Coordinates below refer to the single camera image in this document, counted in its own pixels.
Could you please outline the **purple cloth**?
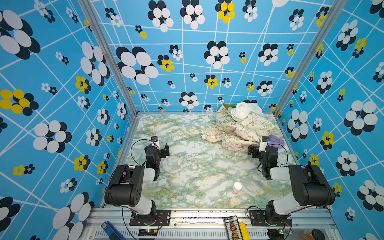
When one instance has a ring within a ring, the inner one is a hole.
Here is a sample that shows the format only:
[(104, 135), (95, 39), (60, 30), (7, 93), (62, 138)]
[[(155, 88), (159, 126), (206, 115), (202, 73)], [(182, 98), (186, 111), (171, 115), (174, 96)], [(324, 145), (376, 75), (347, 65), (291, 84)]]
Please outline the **purple cloth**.
[(269, 135), (269, 146), (277, 149), (283, 149), (285, 147), (285, 141), (275, 135)]

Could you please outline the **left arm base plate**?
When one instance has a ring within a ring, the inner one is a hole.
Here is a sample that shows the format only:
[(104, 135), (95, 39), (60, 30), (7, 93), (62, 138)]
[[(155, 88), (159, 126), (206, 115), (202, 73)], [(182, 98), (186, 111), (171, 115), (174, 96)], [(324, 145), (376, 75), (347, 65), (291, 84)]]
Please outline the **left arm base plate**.
[(138, 215), (135, 212), (131, 213), (130, 226), (148, 226), (148, 227), (163, 227), (169, 226), (171, 220), (170, 210), (156, 210), (149, 215)]

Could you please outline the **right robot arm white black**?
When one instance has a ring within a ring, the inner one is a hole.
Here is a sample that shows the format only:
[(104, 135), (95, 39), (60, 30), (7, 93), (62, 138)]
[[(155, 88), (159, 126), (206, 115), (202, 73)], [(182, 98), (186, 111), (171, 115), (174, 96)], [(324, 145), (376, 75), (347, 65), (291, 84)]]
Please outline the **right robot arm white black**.
[(278, 166), (278, 149), (266, 146), (263, 151), (256, 146), (249, 146), (247, 154), (259, 160), (258, 170), (269, 181), (282, 181), (291, 184), (292, 192), (267, 203), (264, 221), (276, 226), (284, 222), (295, 212), (308, 207), (332, 205), (336, 195), (324, 174), (316, 165)]

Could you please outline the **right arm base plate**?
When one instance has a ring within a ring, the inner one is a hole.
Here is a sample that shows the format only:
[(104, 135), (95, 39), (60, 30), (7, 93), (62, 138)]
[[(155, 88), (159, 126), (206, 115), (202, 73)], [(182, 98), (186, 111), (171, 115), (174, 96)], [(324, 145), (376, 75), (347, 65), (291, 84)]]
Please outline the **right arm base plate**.
[(253, 227), (276, 227), (283, 228), (291, 226), (292, 220), (288, 216), (269, 215), (262, 210), (248, 210), (247, 216)]

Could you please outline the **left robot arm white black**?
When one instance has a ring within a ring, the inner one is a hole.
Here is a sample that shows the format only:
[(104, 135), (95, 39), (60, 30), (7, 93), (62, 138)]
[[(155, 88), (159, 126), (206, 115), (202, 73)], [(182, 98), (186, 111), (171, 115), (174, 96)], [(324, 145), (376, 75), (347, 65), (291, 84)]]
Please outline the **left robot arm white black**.
[(170, 155), (169, 145), (163, 149), (158, 144), (145, 147), (146, 161), (144, 165), (118, 165), (114, 170), (105, 192), (105, 204), (114, 207), (128, 208), (132, 212), (131, 226), (166, 225), (169, 210), (157, 210), (153, 200), (142, 194), (143, 183), (155, 182), (161, 173), (161, 160)]

